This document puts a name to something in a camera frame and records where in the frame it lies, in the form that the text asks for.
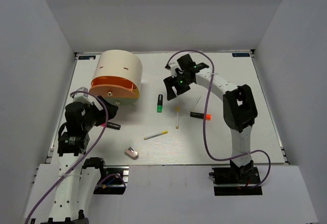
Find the pink black highlighter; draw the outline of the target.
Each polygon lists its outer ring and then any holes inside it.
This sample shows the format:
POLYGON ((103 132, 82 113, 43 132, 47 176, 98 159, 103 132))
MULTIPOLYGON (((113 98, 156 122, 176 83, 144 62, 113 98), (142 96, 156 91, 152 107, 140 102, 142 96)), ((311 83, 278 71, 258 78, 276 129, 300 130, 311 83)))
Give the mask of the pink black highlighter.
POLYGON ((121 126, 119 124, 112 123, 112 122, 104 123, 101 126, 106 127, 108 129, 113 129, 113 130, 120 130, 121 129, 121 126))

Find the green black highlighter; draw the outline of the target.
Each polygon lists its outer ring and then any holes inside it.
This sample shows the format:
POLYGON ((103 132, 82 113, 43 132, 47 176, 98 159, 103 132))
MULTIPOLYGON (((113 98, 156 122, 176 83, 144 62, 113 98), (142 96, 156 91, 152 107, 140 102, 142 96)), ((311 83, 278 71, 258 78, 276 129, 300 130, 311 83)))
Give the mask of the green black highlighter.
POLYGON ((157 109, 156 109, 157 113, 162 112, 162 106, 163 106, 163 95, 159 94, 157 99, 157 109))

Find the orange black highlighter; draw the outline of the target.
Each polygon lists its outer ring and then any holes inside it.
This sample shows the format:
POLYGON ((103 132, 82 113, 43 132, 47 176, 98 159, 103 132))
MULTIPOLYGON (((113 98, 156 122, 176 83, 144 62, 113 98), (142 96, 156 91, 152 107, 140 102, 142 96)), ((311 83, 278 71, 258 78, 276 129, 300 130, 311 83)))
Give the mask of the orange black highlighter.
POLYGON ((190 117, 211 120, 212 116, 210 114, 198 113, 198 112, 190 112, 190 117))

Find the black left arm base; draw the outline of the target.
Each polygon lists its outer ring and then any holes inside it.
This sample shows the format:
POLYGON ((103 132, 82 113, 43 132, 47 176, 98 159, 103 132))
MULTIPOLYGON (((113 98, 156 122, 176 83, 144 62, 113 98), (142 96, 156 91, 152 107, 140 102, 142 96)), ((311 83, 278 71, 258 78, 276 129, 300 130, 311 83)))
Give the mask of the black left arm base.
POLYGON ((122 195, 128 183, 128 166, 107 166, 103 158, 91 157, 84 161, 82 171, 86 177, 95 175, 96 182, 93 194, 100 195, 122 195))

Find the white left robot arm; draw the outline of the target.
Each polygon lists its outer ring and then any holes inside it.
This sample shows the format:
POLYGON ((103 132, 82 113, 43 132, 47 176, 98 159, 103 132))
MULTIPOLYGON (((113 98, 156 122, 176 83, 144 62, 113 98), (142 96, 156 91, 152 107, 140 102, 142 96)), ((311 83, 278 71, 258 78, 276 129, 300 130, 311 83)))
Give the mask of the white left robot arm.
POLYGON ((87 155, 89 131, 105 126, 116 116, 118 107, 94 95, 73 94, 65 107, 65 123, 58 131, 58 184, 47 223, 88 223, 87 206, 97 183, 104 182, 108 170, 103 158, 87 155))

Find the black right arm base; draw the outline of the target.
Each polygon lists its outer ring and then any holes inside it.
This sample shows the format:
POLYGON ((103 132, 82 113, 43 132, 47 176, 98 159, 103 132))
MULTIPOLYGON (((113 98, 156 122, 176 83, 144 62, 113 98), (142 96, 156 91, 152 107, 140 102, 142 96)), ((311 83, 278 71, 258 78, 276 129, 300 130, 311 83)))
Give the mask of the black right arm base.
POLYGON ((240 180, 231 174, 229 167, 212 168, 208 173, 213 180, 215 196, 255 196, 262 195, 261 186, 254 186, 261 182, 259 171, 254 167, 245 173, 240 180))

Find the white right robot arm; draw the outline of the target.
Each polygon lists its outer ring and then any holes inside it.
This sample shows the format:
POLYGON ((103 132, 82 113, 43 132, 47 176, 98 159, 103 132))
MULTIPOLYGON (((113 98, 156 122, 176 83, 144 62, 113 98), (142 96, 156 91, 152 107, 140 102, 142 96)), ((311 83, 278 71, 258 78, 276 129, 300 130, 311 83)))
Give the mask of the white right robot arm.
POLYGON ((253 168, 250 152, 250 137, 258 111, 248 85, 237 86, 215 73, 214 64, 196 63, 189 53, 177 61, 168 60, 165 68, 171 75, 164 79, 167 99, 170 101, 190 90, 192 83, 207 89, 223 103, 223 119, 230 128, 232 153, 227 158, 231 178, 244 182, 253 168))

